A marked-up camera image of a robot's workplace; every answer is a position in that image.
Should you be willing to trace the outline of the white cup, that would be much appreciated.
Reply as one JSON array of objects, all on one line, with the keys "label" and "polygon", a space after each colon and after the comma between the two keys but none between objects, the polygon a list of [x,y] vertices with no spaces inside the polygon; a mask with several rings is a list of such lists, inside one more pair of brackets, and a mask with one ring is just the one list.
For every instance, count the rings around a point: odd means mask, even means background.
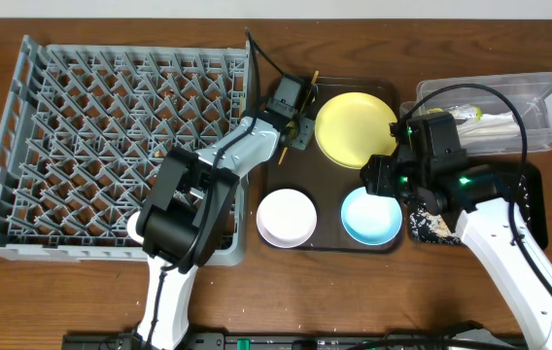
[{"label": "white cup", "polygon": [[139,216],[140,216],[140,212],[136,211],[135,213],[133,213],[129,217],[129,219],[127,221],[127,225],[126,225],[126,230],[127,230],[127,233],[129,235],[129,237],[133,241],[135,241],[139,245],[143,245],[144,244],[144,238],[137,232],[137,221],[139,219]]}]

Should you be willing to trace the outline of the wooden chopstick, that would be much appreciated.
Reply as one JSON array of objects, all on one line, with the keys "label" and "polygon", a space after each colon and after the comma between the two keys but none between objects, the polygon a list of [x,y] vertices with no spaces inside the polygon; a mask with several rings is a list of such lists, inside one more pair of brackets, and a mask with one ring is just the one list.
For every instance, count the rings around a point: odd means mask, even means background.
[{"label": "wooden chopstick", "polygon": [[[300,93],[302,94],[302,97],[299,97],[296,100],[297,109],[296,109],[296,112],[293,115],[292,119],[300,118],[300,117],[306,117],[306,118],[310,119],[308,117],[308,114],[310,112],[310,106],[315,101],[315,90],[316,90],[316,82],[317,82],[318,77],[319,77],[319,71],[316,70],[314,72],[312,78],[310,79],[310,81],[308,83],[304,84],[301,87]],[[279,160],[278,160],[279,165],[281,165],[283,163],[283,161],[285,159],[285,156],[286,156],[289,149],[291,149],[291,148],[282,148],[282,152],[281,152],[281,155],[280,155]]]}]

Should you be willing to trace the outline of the white napkin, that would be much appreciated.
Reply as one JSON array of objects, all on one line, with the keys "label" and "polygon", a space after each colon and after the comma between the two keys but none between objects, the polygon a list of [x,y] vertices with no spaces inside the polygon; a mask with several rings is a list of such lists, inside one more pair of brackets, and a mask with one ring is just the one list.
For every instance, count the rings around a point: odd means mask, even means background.
[{"label": "white napkin", "polygon": [[457,119],[460,138],[488,140],[507,138],[520,133],[520,128],[511,112],[498,115],[483,114],[479,118]]}]

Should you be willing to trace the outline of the yellow round plate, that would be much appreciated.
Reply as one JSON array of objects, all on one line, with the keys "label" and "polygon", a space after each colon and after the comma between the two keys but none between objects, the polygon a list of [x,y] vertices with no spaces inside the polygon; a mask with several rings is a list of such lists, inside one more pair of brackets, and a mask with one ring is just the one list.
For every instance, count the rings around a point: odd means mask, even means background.
[{"label": "yellow round plate", "polygon": [[319,110],[314,134],[322,153],[334,163],[361,169],[374,155],[390,156],[397,147],[390,124],[397,117],[388,104],[363,92],[338,94]]}]

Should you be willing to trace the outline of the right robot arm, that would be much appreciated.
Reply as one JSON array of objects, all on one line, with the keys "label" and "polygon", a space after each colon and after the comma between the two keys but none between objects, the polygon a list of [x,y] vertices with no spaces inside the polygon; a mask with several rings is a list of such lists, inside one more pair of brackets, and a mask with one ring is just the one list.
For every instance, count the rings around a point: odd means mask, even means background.
[{"label": "right robot arm", "polygon": [[531,349],[552,349],[552,263],[529,231],[510,188],[466,157],[380,156],[361,170],[370,194],[423,202],[482,263]]}]

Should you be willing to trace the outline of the light blue bowl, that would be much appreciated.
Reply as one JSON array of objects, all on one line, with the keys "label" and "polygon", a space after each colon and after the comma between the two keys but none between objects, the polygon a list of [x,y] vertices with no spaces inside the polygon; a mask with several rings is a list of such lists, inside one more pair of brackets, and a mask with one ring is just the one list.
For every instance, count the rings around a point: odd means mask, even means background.
[{"label": "light blue bowl", "polygon": [[379,246],[401,230],[403,214],[393,197],[368,194],[365,188],[350,192],[342,202],[341,222],[346,232],[363,245]]}]

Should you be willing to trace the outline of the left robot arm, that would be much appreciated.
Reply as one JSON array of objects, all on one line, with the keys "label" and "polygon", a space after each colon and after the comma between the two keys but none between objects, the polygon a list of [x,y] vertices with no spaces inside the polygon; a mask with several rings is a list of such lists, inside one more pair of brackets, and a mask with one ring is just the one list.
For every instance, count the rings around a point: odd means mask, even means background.
[{"label": "left robot arm", "polygon": [[149,289],[134,349],[174,349],[189,328],[197,270],[220,245],[241,180],[299,131],[297,117],[245,111],[222,139],[196,151],[173,148],[141,210],[128,223],[147,255]]}]

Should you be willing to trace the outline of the white shallow bowl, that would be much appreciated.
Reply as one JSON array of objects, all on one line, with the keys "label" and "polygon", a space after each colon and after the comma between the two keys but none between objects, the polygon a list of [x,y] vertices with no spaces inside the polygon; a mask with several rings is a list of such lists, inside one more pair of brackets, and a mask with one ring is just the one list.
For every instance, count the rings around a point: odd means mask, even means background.
[{"label": "white shallow bowl", "polygon": [[259,204],[256,215],[260,236],[272,246],[298,247],[313,234],[318,214],[311,199],[293,189],[276,190]]}]

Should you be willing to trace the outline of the green snack wrapper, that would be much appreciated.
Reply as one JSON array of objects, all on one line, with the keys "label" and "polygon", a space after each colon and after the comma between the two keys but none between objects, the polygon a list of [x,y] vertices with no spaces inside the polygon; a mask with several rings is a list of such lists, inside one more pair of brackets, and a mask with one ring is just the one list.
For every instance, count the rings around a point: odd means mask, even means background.
[{"label": "green snack wrapper", "polygon": [[440,113],[440,112],[447,112],[450,115],[452,115],[456,121],[462,121],[462,122],[465,122],[468,120],[479,121],[483,116],[483,112],[479,107],[476,107],[470,104],[447,107],[447,108],[432,107],[426,110],[427,114]]}]

